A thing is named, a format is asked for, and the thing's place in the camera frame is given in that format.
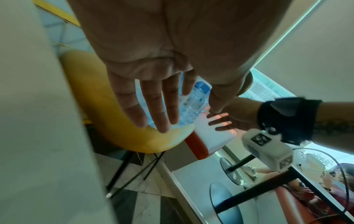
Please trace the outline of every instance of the yellow chair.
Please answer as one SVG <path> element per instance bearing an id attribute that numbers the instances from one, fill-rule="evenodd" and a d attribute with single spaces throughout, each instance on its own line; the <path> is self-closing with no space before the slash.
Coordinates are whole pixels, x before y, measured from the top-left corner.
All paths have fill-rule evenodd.
<path id="1" fill-rule="evenodd" d="M 166 134 L 161 134 L 152 127 L 134 126 L 119 107 L 108 82 L 106 67 L 96 54 L 70 51 L 60 60 L 77 103 L 96 129 L 114 145 L 128 150 L 122 165 L 107 186 L 108 192 L 111 191 L 135 152 L 148 154 L 161 152 L 161 154 L 121 189 L 154 162 L 152 170 L 166 150 L 178 145 L 193 132 L 194 125 L 174 129 Z"/>

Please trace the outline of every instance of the tattoo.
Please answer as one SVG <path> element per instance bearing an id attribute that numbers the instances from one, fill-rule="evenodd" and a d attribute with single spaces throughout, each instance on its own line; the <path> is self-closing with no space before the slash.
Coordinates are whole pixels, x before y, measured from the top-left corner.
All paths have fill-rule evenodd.
<path id="1" fill-rule="evenodd" d="M 354 121 L 319 121 L 315 123 L 313 133 L 326 136 L 354 133 Z"/>

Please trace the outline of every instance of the wrist strap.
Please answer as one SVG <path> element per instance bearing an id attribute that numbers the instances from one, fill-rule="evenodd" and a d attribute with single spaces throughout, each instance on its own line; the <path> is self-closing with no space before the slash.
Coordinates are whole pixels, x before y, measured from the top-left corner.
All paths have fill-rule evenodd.
<path id="1" fill-rule="evenodd" d="M 300 145 L 311 140 L 316 113 L 321 100 L 306 100 L 300 97 L 280 98 L 267 101 L 258 111 L 261 129 L 275 129 L 272 134 L 281 134 L 282 142 Z"/>

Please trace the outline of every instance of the water bottle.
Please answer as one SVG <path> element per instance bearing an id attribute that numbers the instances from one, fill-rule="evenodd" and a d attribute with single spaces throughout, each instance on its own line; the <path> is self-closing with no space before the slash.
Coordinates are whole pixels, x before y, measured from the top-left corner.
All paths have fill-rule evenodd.
<path id="1" fill-rule="evenodd" d="M 171 129 L 181 128 L 187 124 L 193 124 L 195 120 L 204 112 L 208 105 L 211 85 L 207 83 L 202 78 L 198 78 L 196 84 L 193 87 L 191 94 L 188 96 L 182 95 L 182 83 L 183 75 L 181 75 L 180 86 L 178 88 L 178 100 L 179 100 L 179 111 L 180 111 L 180 121 L 178 124 L 172 125 Z M 147 115 L 149 120 L 149 125 L 156 128 L 154 121 L 149 113 L 148 106 L 141 92 L 140 84 L 138 81 L 135 82 L 136 95 L 141 107 Z"/>

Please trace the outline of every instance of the white tracking device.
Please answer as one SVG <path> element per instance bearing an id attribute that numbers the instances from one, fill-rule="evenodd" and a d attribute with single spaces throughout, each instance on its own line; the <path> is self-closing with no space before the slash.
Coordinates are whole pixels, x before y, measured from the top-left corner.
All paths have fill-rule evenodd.
<path id="1" fill-rule="evenodd" d="M 281 142 L 279 135 L 270 135 L 258 129 L 243 134 L 244 147 L 269 169 L 282 172 L 291 166 L 294 150 Z"/>

